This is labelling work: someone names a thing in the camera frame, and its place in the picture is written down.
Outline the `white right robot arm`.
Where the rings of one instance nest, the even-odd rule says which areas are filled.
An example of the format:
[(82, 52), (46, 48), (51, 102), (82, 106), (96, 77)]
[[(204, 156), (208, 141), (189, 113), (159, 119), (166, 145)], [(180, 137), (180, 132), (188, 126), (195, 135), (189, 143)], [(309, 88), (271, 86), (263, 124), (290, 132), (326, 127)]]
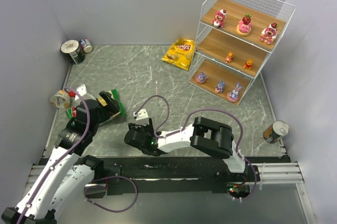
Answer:
[(157, 133), (158, 138), (155, 133), (151, 119), (145, 125), (130, 123), (124, 142), (154, 157), (193, 147), (212, 158), (223, 160), (233, 174), (246, 172), (246, 162), (235, 153), (236, 144), (229, 125), (196, 117), (194, 123), (185, 129), (161, 131)]

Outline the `pink bear cream hat toy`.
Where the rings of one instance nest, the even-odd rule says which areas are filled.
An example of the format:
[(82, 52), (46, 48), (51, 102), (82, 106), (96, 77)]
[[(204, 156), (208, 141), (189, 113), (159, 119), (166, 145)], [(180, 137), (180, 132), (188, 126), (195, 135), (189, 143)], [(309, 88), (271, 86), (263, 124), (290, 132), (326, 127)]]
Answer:
[(226, 18), (226, 10), (220, 9), (216, 12), (214, 19), (212, 20), (212, 25), (216, 28), (224, 27), (224, 20)]

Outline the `orange bear toy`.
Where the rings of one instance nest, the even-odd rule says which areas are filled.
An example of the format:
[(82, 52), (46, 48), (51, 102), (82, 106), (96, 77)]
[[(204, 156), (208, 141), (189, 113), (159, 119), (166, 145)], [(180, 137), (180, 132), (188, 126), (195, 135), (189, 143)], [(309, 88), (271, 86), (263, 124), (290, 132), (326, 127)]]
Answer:
[(225, 58), (225, 62), (226, 62), (227, 64), (231, 63), (232, 60), (233, 60), (233, 56), (234, 56), (234, 53), (233, 53), (233, 52), (229, 52), (229, 53), (227, 54), (226, 58)]
[(247, 70), (251, 70), (253, 65), (253, 60), (248, 59), (247, 62), (244, 64), (243, 68)]

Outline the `pink bear strawberry donut toy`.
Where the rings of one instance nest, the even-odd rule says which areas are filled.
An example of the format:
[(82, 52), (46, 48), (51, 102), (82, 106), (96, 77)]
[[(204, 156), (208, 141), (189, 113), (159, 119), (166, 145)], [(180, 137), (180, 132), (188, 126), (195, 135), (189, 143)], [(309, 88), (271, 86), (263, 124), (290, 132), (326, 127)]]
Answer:
[(238, 23), (236, 33), (240, 36), (248, 36), (252, 30), (251, 15), (246, 14)]

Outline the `purple bunny donut toy front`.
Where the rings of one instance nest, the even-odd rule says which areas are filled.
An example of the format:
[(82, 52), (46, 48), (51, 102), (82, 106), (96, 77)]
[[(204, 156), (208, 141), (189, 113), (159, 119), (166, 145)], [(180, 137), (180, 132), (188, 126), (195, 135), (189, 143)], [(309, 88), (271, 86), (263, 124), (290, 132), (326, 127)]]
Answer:
[(208, 79), (207, 74), (204, 72), (201, 72), (195, 76), (195, 81), (199, 84), (204, 84)]

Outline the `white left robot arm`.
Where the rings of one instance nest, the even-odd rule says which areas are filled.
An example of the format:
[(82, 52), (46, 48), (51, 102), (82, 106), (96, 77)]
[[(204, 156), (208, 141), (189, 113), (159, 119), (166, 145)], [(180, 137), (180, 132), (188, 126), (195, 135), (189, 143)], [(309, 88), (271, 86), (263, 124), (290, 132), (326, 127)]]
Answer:
[(86, 156), (66, 179), (72, 166), (92, 142), (100, 124), (125, 113), (117, 90), (99, 93), (96, 99), (75, 92), (81, 103), (58, 134), (47, 164), (25, 197), (2, 213), (5, 223), (56, 223), (67, 203), (103, 172), (103, 161)]

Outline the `pink bear cake toy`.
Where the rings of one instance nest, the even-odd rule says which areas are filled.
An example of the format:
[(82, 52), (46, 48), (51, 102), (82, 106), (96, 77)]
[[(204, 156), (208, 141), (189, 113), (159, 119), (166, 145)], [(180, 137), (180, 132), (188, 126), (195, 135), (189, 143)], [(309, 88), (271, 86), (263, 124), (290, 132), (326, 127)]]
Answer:
[(267, 28), (261, 31), (260, 41), (265, 42), (268, 45), (271, 45), (274, 40), (277, 38), (277, 23), (270, 24)]

